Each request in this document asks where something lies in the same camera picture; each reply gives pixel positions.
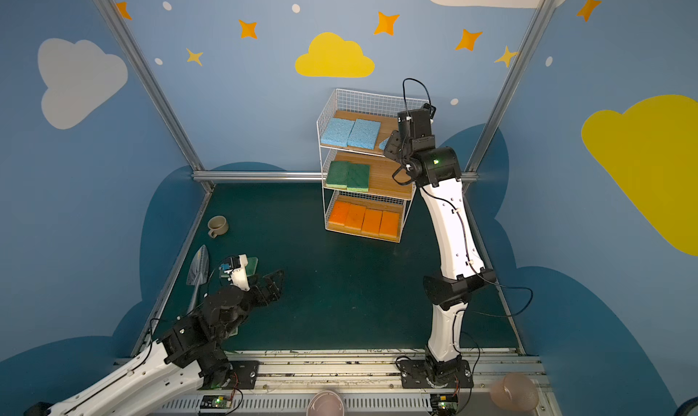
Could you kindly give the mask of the green sponge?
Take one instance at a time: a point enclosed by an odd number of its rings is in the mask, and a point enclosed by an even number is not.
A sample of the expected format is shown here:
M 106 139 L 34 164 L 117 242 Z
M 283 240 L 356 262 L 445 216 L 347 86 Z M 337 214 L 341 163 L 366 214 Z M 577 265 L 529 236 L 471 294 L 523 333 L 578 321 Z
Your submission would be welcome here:
M 367 193 L 370 183 L 370 165 L 351 163 L 347 171 L 346 190 L 356 193 Z
M 258 265 L 258 259 L 256 257 L 248 257 L 248 265 L 246 268 L 247 276 L 248 276 L 248 281 L 250 284 L 250 279 L 252 278 L 253 275 L 256 274 L 256 268 Z

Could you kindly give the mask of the white wire wooden shelf rack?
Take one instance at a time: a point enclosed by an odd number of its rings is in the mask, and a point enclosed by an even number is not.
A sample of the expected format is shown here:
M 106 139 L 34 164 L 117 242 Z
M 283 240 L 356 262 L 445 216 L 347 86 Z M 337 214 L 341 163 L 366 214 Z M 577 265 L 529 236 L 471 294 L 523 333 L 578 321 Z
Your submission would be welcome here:
M 349 89 L 336 88 L 330 95 L 325 107 L 316 121 L 318 152 L 321 161 L 325 229 L 338 233 L 363 238 L 399 243 L 405 222 L 412 205 L 416 187 L 407 183 L 408 176 L 398 172 L 396 163 L 383 154 L 379 144 L 398 129 L 397 114 L 407 108 L 416 109 L 426 101 L 420 98 L 403 98 L 388 94 L 374 94 Z M 356 121 L 365 119 L 381 123 L 380 132 L 374 150 L 365 150 L 350 146 L 339 147 L 322 145 L 321 135 L 332 118 Z M 349 192 L 346 189 L 333 189 L 325 186 L 325 177 L 332 161 L 347 161 L 370 165 L 370 183 L 367 193 Z M 364 235 L 358 231 L 347 230 L 344 226 L 329 225 L 328 218 L 335 201 L 344 201 L 351 205 L 398 213 L 402 217 L 398 240 L 389 240 L 378 236 Z

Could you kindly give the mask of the orange sponge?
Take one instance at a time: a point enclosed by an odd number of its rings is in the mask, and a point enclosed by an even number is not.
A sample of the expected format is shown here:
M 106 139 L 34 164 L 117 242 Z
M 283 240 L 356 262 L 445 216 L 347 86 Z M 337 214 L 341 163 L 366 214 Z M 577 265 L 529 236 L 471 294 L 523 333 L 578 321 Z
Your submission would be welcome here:
M 350 231 L 362 231 L 365 219 L 366 207 L 362 205 L 350 205 L 345 219 L 345 228 Z
M 383 212 L 367 208 L 362 224 L 361 233 L 364 235 L 378 236 L 380 233 Z
M 345 226 L 352 205 L 344 201 L 335 201 L 328 218 L 329 225 Z
M 382 212 L 382 219 L 378 235 L 389 240 L 398 240 L 400 236 L 400 226 L 402 217 L 394 212 Z

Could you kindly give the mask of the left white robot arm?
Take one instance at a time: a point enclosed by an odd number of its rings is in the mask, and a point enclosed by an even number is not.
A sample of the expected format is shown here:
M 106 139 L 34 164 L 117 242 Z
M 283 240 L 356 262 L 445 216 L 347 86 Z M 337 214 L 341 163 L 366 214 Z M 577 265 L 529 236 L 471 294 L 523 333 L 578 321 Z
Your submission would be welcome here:
M 285 272 L 255 275 L 250 289 L 233 284 L 175 321 L 161 338 L 101 381 L 58 403 L 36 403 L 25 415 L 147 415 L 178 395 L 234 382 L 222 344 L 257 307 L 280 299 Z

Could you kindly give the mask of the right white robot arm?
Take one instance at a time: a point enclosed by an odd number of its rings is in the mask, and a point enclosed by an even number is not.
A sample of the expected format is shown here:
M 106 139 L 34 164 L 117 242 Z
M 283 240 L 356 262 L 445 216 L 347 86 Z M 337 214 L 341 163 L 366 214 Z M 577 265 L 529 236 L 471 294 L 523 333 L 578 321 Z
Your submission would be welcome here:
M 440 274 L 423 285 L 433 305 L 432 332 L 425 354 L 429 381 L 441 385 L 465 368 L 459 334 L 474 292 L 496 282 L 485 268 L 465 212 L 462 173 L 456 152 L 437 147 L 432 133 L 436 108 L 429 103 L 397 114 L 398 129 L 390 135 L 384 156 L 399 167 L 398 185 L 419 190 L 434 225 L 440 252 Z

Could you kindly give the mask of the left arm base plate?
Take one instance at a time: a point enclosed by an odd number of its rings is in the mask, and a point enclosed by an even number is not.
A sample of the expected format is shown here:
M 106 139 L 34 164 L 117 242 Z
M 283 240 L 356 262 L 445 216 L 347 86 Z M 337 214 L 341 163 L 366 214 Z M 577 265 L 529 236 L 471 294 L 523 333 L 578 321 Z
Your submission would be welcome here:
M 259 361 L 229 361 L 216 372 L 208 383 L 212 390 L 233 390 L 234 388 L 247 391 L 254 390 L 260 367 Z

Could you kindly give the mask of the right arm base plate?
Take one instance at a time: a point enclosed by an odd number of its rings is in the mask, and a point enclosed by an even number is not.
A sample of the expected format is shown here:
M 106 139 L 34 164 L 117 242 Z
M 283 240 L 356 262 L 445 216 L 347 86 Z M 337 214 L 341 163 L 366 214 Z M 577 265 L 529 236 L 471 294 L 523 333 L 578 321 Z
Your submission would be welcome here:
M 469 389 L 474 386 L 470 364 L 462 356 L 448 362 L 399 356 L 394 362 L 404 389 Z

